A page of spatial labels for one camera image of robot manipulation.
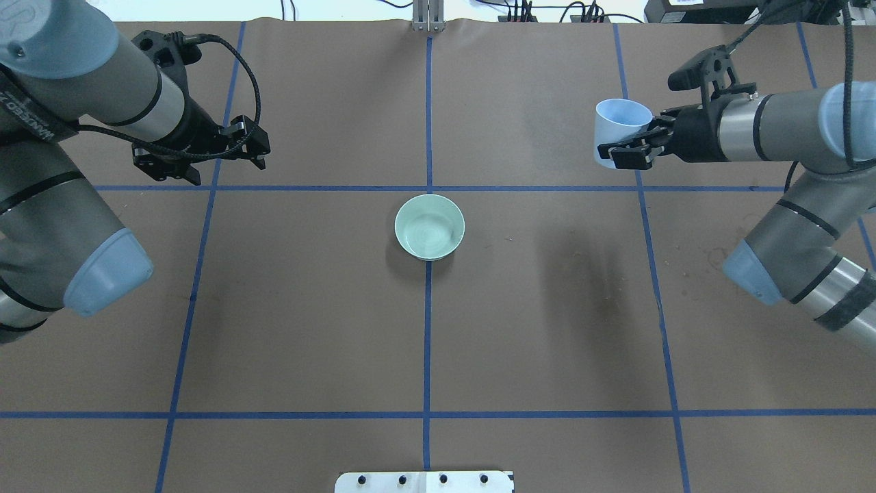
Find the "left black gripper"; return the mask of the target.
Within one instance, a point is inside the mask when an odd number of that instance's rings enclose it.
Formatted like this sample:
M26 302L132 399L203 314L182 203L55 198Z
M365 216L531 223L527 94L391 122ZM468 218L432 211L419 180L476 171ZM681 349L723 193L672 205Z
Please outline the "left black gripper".
M190 154L213 155L227 150L226 160L246 160L259 170L266 170L266 157L271 153L267 132L252 118L235 116L221 128L199 103L185 103L181 122L171 134L158 140L157 146ZM199 186L200 173L193 165L203 160L141 149L136 144L133 147L133 165L155 181L172 178Z

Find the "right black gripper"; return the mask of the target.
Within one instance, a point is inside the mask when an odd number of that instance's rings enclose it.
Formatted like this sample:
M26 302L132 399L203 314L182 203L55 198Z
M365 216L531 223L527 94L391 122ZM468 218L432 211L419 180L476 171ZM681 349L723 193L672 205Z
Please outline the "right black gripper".
M727 103L691 104L663 110L645 128L647 135L672 135L667 144L629 141L608 144L608 159L617 170L649 170L658 156L683 162L727 162L719 141L719 125Z

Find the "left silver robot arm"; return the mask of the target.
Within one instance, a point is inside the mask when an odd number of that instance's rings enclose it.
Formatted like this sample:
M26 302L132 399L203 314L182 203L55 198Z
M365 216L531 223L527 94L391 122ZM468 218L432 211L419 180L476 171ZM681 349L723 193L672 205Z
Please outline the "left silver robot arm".
M187 67L201 45L225 47L250 77L254 116L220 125L191 96ZM215 34L146 30L126 38L85 1L3 1L2 343L71 309L93 316L140 287L153 263L134 233L62 148L96 132L131 144L154 181L198 186L196 165L271 151L259 84Z

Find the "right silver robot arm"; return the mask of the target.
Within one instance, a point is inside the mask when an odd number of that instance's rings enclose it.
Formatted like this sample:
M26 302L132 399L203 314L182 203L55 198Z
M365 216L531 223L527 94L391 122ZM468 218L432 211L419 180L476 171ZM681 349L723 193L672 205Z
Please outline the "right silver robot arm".
M874 83L765 94L753 84L704 94L653 115L641 103L595 106L595 160L647 170L659 156L688 163L796 162L797 181L723 263L764 305L785 300L874 353L874 271L835 243L874 209Z

